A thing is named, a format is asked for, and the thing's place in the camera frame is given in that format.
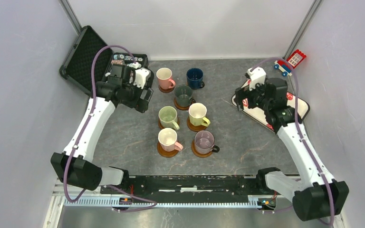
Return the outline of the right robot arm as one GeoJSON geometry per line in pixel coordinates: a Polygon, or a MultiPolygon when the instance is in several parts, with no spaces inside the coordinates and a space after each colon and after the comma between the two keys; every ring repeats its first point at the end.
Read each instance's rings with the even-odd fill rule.
{"type": "Polygon", "coordinates": [[[284,143],[300,175],[300,181],[286,176],[276,167],[259,170],[255,181],[258,192],[271,190],[288,199],[302,221],[334,218],[343,209],[349,187],[337,181],[323,165],[310,144],[297,110],[288,105],[288,84],[280,78],[257,83],[254,79],[235,89],[234,102],[238,110],[259,108],[267,123],[284,143]]]}

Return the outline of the light green mug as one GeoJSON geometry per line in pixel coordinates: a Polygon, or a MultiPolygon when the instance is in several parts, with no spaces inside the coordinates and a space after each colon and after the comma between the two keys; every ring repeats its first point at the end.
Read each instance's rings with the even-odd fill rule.
{"type": "Polygon", "coordinates": [[[174,130],[180,129],[179,124],[177,124],[177,111],[172,106],[162,107],[158,113],[158,118],[164,128],[173,128],[174,130]]]}

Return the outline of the dark blue mug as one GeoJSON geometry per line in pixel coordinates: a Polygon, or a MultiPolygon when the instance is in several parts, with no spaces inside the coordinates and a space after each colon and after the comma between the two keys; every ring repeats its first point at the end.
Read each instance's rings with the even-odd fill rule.
{"type": "Polygon", "coordinates": [[[199,68],[191,68],[186,72],[187,83],[190,85],[197,85],[202,84],[203,88],[205,83],[203,81],[203,71],[199,68]]]}

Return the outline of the yellow mug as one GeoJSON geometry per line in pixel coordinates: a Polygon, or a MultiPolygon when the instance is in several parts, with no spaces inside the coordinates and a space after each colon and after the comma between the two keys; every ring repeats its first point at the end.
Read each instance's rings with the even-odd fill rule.
{"type": "Polygon", "coordinates": [[[207,108],[202,103],[194,103],[189,107],[189,119],[193,126],[204,126],[210,125],[210,120],[206,117],[207,108]]]}

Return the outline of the mauve mug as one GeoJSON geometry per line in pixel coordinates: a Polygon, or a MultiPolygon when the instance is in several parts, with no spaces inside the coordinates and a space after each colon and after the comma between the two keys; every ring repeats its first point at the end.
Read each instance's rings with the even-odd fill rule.
{"type": "Polygon", "coordinates": [[[214,152],[218,153],[220,151],[219,146],[215,145],[214,135],[206,130],[196,133],[194,138],[194,148],[200,155],[207,155],[214,152]]]}

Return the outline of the dark green mug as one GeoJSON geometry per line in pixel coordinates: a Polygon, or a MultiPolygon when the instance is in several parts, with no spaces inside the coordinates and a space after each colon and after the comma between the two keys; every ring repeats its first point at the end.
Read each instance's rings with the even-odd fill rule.
{"type": "Polygon", "coordinates": [[[175,101],[179,107],[187,108],[196,101],[193,90],[188,85],[179,85],[174,90],[175,101]]]}

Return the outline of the dark brown coaster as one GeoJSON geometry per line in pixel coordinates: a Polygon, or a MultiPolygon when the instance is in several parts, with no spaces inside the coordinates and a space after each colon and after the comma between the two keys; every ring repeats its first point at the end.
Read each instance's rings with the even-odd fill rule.
{"type": "Polygon", "coordinates": [[[162,93],[170,93],[174,90],[174,87],[173,88],[168,88],[168,89],[163,89],[161,86],[158,86],[158,88],[162,93]]]}

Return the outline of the cream pink mug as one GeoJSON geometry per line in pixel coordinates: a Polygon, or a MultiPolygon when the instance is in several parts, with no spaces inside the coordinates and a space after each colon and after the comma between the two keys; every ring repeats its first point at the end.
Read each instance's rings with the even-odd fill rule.
{"type": "Polygon", "coordinates": [[[158,133],[158,142],[167,151],[181,151],[183,146],[178,142],[177,132],[172,128],[164,128],[158,133]]]}

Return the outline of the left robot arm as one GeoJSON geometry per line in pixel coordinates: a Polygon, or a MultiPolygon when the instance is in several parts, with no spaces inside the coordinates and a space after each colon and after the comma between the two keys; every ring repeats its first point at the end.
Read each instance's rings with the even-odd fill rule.
{"type": "Polygon", "coordinates": [[[50,162],[59,180],[86,190],[112,185],[118,193],[130,189],[128,171],[121,168],[102,168],[92,163],[96,145],[105,124],[119,104],[144,113],[148,109],[153,90],[153,71],[141,67],[113,65],[111,72],[95,84],[95,97],[88,102],[84,117],[62,153],[55,152],[50,162]]]}

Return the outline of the grooved wooden coaster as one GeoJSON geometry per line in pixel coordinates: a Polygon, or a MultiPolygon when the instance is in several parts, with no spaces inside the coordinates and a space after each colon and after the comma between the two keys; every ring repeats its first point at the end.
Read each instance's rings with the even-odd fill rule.
{"type": "Polygon", "coordinates": [[[183,107],[183,106],[178,105],[177,101],[176,101],[176,100],[174,100],[174,106],[175,106],[177,109],[179,109],[179,110],[183,110],[183,111],[188,110],[188,109],[190,108],[190,106],[191,106],[192,104],[194,104],[194,103],[195,103],[195,102],[191,102],[189,106],[187,106],[187,107],[183,107]]]}

